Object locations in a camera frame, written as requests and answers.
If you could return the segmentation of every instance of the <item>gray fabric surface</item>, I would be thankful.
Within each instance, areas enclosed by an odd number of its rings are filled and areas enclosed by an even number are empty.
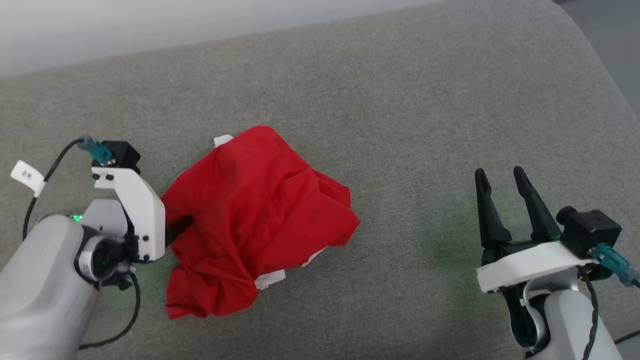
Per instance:
[[[483,167],[515,238],[530,229],[511,171],[553,213],[598,208],[640,262],[640,123],[567,14],[550,1],[448,1],[396,13],[136,54],[0,79],[0,168],[45,170],[77,135],[130,141],[162,193],[214,136],[274,127],[349,186],[362,225],[347,247],[224,318],[169,321],[171,255],[139,267],[142,309],[117,344],[80,359],[517,359],[499,295],[476,282],[473,173]],[[34,218],[77,212],[89,161],[65,159]],[[0,183],[0,263],[30,198]],[[614,337],[640,324],[640,292],[596,284]],[[87,340],[118,332],[133,293],[108,289]]]

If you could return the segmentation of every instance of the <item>white wall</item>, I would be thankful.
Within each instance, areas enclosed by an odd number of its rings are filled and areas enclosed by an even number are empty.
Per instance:
[[[436,0],[0,0],[0,76]]]

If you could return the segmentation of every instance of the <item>black cable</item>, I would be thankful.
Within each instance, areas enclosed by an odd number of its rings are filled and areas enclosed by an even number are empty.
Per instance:
[[[593,288],[589,275],[582,266],[576,266],[578,268],[578,274],[582,277],[587,284],[587,289],[591,294],[591,305],[593,306],[593,312],[591,313],[591,330],[589,331],[589,342],[584,347],[584,353],[582,353],[582,360],[589,359],[591,355],[591,349],[596,341],[596,331],[598,330],[598,299],[596,298],[596,290]]]
[[[127,332],[131,330],[131,327],[133,326],[133,324],[136,322],[136,319],[138,318],[138,312],[140,311],[140,284],[138,284],[138,278],[134,273],[127,272],[127,274],[131,277],[131,282],[133,282],[133,287],[136,288],[136,307],[133,310],[133,316],[131,317],[129,324],[127,324],[127,327],[125,327],[123,331],[120,331],[120,334],[117,334],[116,336],[113,336],[112,338],[109,338],[107,340],[99,341],[97,343],[82,344],[80,345],[80,350],[84,350],[90,347],[102,347],[104,345],[116,342],[122,336],[125,336]]]
[[[83,141],[83,139],[75,139],[74,141],[70,142],[62,150],[60,155],[58,155],[58,158],[56,159],[56,161],[54,161],[53,165],[51,165],[51,168],[49,169],[49,172],[47,173],[47,175],[44,176],[43,181],[45,183],[49,181],[49,179],[53,175],[53,172],[56,171],[56,168],[58,167],[58,165],[60,165],[60,162],[62,161],[62,158],[64,158],[65,155],[67,154],[67,151],[69,151],[69,149],[71,149],[75,144],[81,143],[82,141]],[[37,197],[33,197],[33,199],[31,199],[31,202],[29,203],[29,207],[27,208],[27,213],[24,215],[24,223],[22,223],[22,241],[24,241],[24,239],[27,238],[27,229],[29,227],[29,218],[31,218],[31,212],[33,211],[33,206],[35,206],[37,200],[38,200]]]
[[[633,285],[636,285],[638,288],[640,288],[640,281],[638,281],[637,279],[634,279],[631,283]],[[623,341],[629,340],[630,338],[635,338],[638,335],[640,335],[640,330],[634,331],[634,332],[632,332],[631,334],[628,334],[628,335],[624,335],[623,337],[621,337],[620,339],[617,339],[613,343],[617,345],[617,344],[619,344],[619,343],[621,343]]]

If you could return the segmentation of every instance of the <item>red cloth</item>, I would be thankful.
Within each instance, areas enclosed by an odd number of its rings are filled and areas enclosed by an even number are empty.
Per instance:
[[[258,276],[347,244],[360,224],[349,188],[312,169],[266,126],[210,152],[162,201],[168,224],[193,218],[172,243],[180,265],[167,286],[171,319],[251,306]]]

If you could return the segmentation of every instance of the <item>cable connector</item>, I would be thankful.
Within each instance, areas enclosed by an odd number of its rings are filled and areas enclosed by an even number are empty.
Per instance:
[[[95,161],[98,161],[102,165],[113,164],[113,160],[111,159],[112,153],[104,145],[94,141],[93,138],[88,135],[81,136],[80,140],[82,141],[78,143],[78,147],[91,154],[91,157]]]
[[[604,267],[618,276],[624,286],[637,286],[640,274],[633,269],[627,259],[605,243],[599,243],[593,249],[593,257]]]

